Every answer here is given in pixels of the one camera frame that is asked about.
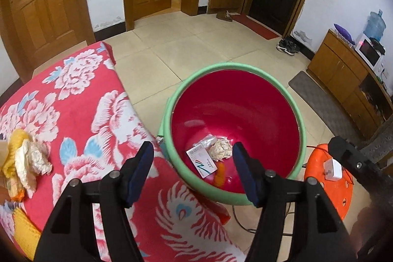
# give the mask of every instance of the crumpled paper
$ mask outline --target crumpled paper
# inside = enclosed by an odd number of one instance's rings
[[[232,157],[232,145],[228,139],[220,138],[210,147],[208,153],[214,161],[224,161]]]
[[[52,171],[53,166],[47,156],[44,144],[28,139],[23,140],[22,146],[15,152],[16,173],[30,198],[37,189],[35,177]]]

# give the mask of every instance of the shoe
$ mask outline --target shoe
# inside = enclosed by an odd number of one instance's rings
[[[287,40],[287,43],[294,49],[294,51],[295,51],[296,53],[298,53],[298,52],[300,51],[300,47],[299,47],[299,46],[297,45],[297,43],[294,42],[293,40],[288,39],[288,40]]]
[[[232,21],[232,16],[229,14],[228,11],[226,12],[219,12],[216,16],[216,18],[225,20],[225,21]]]
[[[282,39],[276,46],[278,51],[281,51],[282,53],[286,53],[287,55],[294,56],[296,53],[296,50],[292,45],[288,43],[287,40]]]

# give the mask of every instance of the sneaker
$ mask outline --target sneaker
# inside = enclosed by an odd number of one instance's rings
[[[280,42],[276,46],[277,50],[282,53],[286,53],[287,55],[294,56],[296,51],[290,44],[287,43],[284,39],[280,40]]]
[[[290,45],[294,49],[294,51],[296,53],[298,53],[300,51],[300,47],[293,40],[287,40],[286,42],[287,42],[288,45]]]

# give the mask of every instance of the red bowl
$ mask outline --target red bowl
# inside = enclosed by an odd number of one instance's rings
[[[218,70],[191,83],[174,107],[170,126],[178,155],[200,179],[186,151],[209,133],[232,145],[242,142],[252,158],[282,177],[299,156],[299,126],[287,99],[268,80],[244,70]],[[203,180],[244,193],[233,159],[216,164],[219,169]]]

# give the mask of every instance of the red floral blanket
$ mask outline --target red floral blanket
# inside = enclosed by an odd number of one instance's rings
[[[144,260],[243,261],[217,215],[164,159],[132,108],[113,61],[111,47],[95,43],[34,77],[3,106],[0,133],[9,137],[15,128],[25,129],[47,144],[54,165],[24,201],[27,216],[42,230],[71,179],[101,179],[149,140],[155,147],[153,166],[139,201],[126,210]],[[94,221],[101,258],[110,261],[99,205]],[[2,206],[0,222],[13,239],[12,215]]]

